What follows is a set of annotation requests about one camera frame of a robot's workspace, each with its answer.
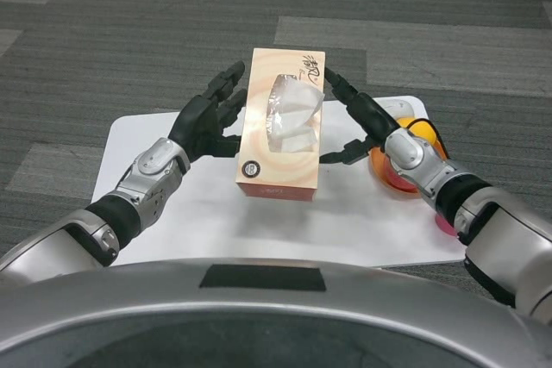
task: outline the logo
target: logo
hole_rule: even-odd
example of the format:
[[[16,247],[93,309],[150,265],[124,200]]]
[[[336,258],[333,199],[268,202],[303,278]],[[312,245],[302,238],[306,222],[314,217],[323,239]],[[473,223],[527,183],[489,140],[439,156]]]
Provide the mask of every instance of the logo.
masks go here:
[[[256,161],[247,161],[241,168],[241,172],[247,178],[255,178],[260,173],[260,165]]]
[[[312,55],[306,55],[303,57],[303,66],[304,69],[299,71],[299,79],[301,79],[301,75],[307,75],[309,80],[316,85],[318,81],[318,77],[320,76],[320,69],[318,68],[318,62]]]

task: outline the black panel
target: black panel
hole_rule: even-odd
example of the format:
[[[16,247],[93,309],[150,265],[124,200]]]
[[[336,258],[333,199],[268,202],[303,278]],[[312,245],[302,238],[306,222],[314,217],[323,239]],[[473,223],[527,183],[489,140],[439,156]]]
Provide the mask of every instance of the black panel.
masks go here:
[[[199,287],[326,291],[320,269],[259,265],[212,265]]]

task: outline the robotic hand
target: robotic hand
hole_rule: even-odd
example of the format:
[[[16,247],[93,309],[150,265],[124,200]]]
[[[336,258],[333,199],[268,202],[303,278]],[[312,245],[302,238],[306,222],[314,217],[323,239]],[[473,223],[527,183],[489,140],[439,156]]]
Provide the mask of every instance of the robotic hand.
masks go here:
[[[380,147],[398,175],[453,226],[467,246],[464,265],[499,302],[552,323],[552,224],[504,190],[442,159],[426,140],[401,128],[371,97],[328,68],[336,98],[368,134],[321,162],[351,164]]]
[[[210,155],[234,157],[240,137],[223,136],[237,119],[247,91],[234,88],[245,72],[233,64],[180,112],[168,138],[136,157],[116,188],[85,209],[14,247],[0,259],[0,288],[108,266],[134,237],[160,217],[191,163]]]

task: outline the white tabletop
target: white tabletop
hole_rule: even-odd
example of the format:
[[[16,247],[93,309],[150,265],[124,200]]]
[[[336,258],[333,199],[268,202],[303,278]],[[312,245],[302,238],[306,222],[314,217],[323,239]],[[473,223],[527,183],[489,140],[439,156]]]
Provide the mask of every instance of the white tabletop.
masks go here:
[[[417,116],[427,116],[417,98],[399,98],[411,103]],[[342,104],[323,106],[322,153],[341,151],[344,143],[364,138]],[[243,112],[226,134],[241,133]],[[94,201],[113,189],[138,153],[167,136],[177,114],[125,116],[113,123]],[[236,168],[237,159],[196,161],[163,216],[121,251],[114,265],[242,257],[388,266],[464,257],[464,246],[436,226],[430,207],[388,190],[367,159],[320,165],[313,203],[246,197],[235,184]]]

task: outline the black joint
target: black joint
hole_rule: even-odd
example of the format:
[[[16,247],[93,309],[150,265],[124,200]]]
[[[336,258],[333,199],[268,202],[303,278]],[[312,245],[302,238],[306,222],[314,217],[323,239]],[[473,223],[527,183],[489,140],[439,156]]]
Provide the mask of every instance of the black joint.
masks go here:
[[[479,267],[477,267],[474,262],[469,258],[464,259],[464,266],[466,267],[467,272],[470,274],[475,281],[480,284],[486,291],[488,291],[492,297],[494,297],[497,302],[503,303],[504,305],[516,307],[516,297],[510,291],[504,289],[502,286],[497,284],[494,280],[488,277]]]
[[[141,221],[138,212],[132,204],[119,196],[103,196],[86,210],[110,225],[119,240],[120,249],[140,234]]]
[[[474,241],[475,237],[480,233],[481,229],[487,224],[491,217],[499,209],[496,203],[489,203],[481,210],[470,224],[467,233],[458,233],[458,240],[462,245],[469,246]]]
[[[436,210],[448,224],[454,226],[456,212],[467,198],[474,192],[490,186],[488,182],[473,174],[456,176],[439,190],[436,198]]]
[[[76,224],[71,224],[64,230],[77,241],[100,265],[107,267],[116,259],[116,252],[110,249],[104,252],[91,234]]]

